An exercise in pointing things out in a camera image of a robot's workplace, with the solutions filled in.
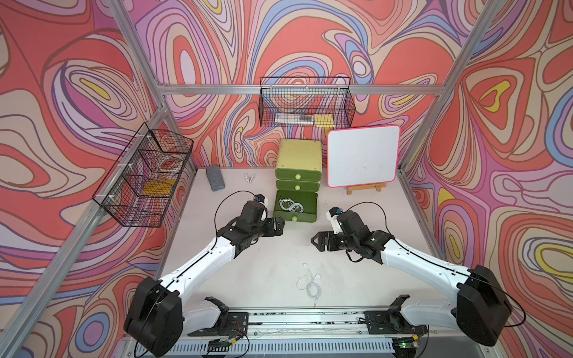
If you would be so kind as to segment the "white earphones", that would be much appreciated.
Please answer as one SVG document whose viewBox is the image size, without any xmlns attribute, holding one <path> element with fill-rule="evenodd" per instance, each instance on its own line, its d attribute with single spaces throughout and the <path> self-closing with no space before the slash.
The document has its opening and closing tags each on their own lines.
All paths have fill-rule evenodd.
<svg viewBox="0 0 573 358">
<path fill-rule="evenodd" d="M 292 211 L 295 202 L 291 198 L 282 198 L 279 200 L 279 205 L 284 211 Z"/>
<path fill-rule="evenodd" d="M 289 206 L 289 211 L 292 213 L 303 213 L 304 212 L 304 206 L 301 203 L 293 202 Z"/>
<path fill-rule="evenodd" d="M 307 263 L 303 263 L 302 268 L 304 274 L 297 280 L 295 286 L 299 291 L 306 292 L 307 297 L 313 301 L 313 308 L 316 308 L 322 296 L 322 287 L 319 284 L 321 274 L 313 272 Z"/>
</svg>

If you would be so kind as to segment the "green top drawer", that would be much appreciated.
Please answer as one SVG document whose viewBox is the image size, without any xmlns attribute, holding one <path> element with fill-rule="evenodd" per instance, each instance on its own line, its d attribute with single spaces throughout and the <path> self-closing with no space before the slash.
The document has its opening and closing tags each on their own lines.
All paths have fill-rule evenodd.
<svg viewBox="0 0 573 358">
<path fill-rule="evenodd" d="M 277 168 L 275 170 L 276 178 L 279 180 L 320 182 L 322 172 L 318 170 Z"/>
</svg>

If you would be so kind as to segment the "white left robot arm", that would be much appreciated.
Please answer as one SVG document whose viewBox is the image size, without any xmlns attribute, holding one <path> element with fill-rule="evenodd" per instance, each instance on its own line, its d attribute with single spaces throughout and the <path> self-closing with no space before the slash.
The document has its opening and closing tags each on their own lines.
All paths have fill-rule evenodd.
<svg viewBox="0 0 573 358">
<path fill-rule="evenodd" d="M 216 231 L 214 239 L 196 256 L 169 274 L 142 280 L 135 291 L 124 331 L 146 353 L 167 354 L 181 335 L 216 327 L 226 314 L 220 300 L 207 297 L 190 310 L 185 304 L 217 270 L 236 259 L 261 237 L 280 237 L 285 220 L 268 214 L 260 201 L 247 201 L 239 216 Z"/>
</svg>

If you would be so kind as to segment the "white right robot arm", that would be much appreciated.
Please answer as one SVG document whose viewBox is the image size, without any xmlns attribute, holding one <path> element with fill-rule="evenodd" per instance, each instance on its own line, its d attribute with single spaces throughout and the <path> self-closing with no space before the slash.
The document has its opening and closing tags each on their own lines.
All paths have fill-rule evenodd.
<svg viewBox="0 0 573 358">
<path fill-rule="evenodd" d="M 482 346 L 496 345 L 513 307 L 489 268 L 467 268 L 421 252 L 389 232 L 370 230 L 353 210 L 335 207 L 327 218 L 331 231 L 319 231 L 310 240 L 320 252 L 354 252 L 363 260 L 406 272 L 446 296 L 400 298 L 398 314 L 409 325 L 458 329 Z"/>
</svg>

